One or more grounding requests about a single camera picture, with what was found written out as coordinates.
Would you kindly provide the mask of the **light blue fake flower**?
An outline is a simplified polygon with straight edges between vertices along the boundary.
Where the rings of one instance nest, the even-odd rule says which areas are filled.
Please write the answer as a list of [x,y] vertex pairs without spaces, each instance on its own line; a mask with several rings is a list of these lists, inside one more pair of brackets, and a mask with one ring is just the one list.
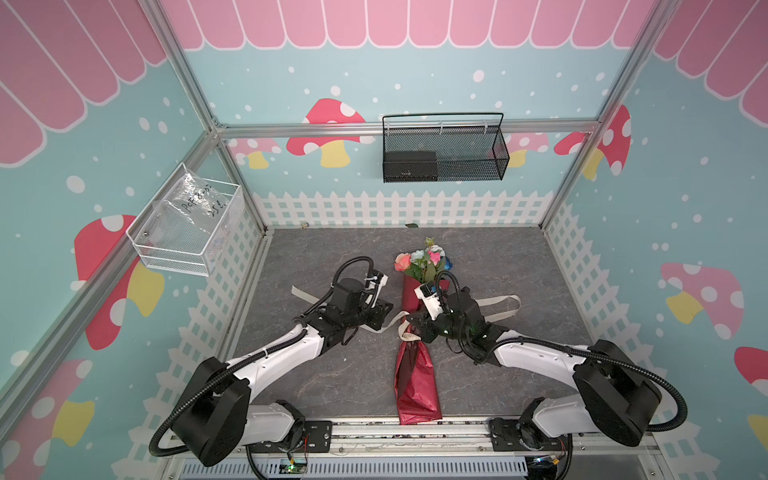
[[[437,251],[442,255],[442,260],[438,266],[433,265],[430,261],[429,251]],[[422,249],[415,250],[409,254],[411,255],[412,264],[404,273],[420,283],[432,282],[441,271],[448,271],[444,269],[444,258],[448,258],[448,256],[445,250],[433,238],[427,237],[425,239],[425,246]]]

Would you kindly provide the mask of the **small pink fake rose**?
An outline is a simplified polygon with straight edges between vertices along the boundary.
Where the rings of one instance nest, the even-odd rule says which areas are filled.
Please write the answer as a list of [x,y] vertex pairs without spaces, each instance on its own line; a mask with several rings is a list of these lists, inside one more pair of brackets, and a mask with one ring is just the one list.
[[433,265],[438,266],[442,260],[442,255],[437,251],[429,251],[428,252],[429,259],[432,262]]

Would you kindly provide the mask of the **pink orange fake rose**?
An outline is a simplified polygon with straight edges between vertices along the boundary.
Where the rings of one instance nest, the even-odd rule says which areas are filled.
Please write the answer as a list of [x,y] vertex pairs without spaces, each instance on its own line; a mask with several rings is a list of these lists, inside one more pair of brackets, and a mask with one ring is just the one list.
[[412,264],[411,255],[409,253],[401,253],[395,259],[394,268],[399,272],[406,272]]

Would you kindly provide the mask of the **dark red wrapping paper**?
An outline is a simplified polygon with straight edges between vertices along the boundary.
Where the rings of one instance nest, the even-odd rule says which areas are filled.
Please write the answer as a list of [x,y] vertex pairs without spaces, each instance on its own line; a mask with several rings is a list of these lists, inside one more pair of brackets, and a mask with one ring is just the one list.
[[415,425],[442,418],[434,364],[427,345],[413,331],[406,317],[423,306],[415,289],[420,282],[404,277],[402,311],[396,317],[401,344],[395,365],[394,393],[401,425]]

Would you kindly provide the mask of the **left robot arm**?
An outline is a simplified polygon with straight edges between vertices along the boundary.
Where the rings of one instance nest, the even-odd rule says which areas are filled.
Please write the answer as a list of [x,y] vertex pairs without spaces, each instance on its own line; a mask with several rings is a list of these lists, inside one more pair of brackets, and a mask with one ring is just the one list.
[[239,447],[292,447],[301,436],[304,416],[286,401],[257,405],[256,397],[294,368],[347,344],[359,328],[382,330],[393,308],[380,297],[386,282],[379,271],[363,281],[336,280],[287,334],[239,358],[202,361],[152,435],[149,453],[158,458],[191,453],[210,467]]

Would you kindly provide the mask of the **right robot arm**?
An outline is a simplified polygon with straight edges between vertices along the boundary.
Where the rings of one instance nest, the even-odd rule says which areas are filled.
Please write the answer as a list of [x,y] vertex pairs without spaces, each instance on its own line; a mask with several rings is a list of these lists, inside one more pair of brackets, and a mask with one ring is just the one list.
[[497,451],[541,451],[584,433],[637,447],[646,433],[671,431],[687,420],[679,390],[611,341],[567,345],[523,335],[486,319],[467,287],[448,293],[427,283],[414,294],[424,306],[407,320],[420,340],[454,340],[459,353],[477,365],[526,370],[573,389],[570,396],[533,399],[515,420],[492,419]]

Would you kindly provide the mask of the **black box in basket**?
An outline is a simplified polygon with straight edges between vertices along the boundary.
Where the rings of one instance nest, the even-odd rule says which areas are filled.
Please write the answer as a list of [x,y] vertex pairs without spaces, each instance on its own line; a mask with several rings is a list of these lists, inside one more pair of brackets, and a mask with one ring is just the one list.
[[392,151],[384,154],[385,183],[432,182],[438,180],[437,154],[434,151]]

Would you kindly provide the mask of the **clear plastic bag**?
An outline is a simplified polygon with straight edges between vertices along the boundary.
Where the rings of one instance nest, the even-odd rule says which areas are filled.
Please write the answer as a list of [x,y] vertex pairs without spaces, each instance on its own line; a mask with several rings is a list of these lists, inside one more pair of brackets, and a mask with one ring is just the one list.
[[185,171],[171,190],[153,203],[153,208],[165,226],[181,227],[209,237],[228,204],[229,199],[210,181]]

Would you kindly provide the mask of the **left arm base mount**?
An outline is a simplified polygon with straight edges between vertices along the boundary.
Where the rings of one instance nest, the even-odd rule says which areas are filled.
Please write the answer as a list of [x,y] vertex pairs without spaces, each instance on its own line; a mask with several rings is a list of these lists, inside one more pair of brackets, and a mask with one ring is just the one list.
[[284,452],[329,453],[333,423],[331,421],[296,421],[281,441]]

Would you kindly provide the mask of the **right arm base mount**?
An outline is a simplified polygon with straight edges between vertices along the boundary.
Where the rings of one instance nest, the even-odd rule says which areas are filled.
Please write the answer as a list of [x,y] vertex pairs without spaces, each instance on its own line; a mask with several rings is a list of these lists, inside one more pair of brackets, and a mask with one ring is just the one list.
[[539,432],[530,423],[495,417],[488,426],[494,452],[538,451],[542,448]]

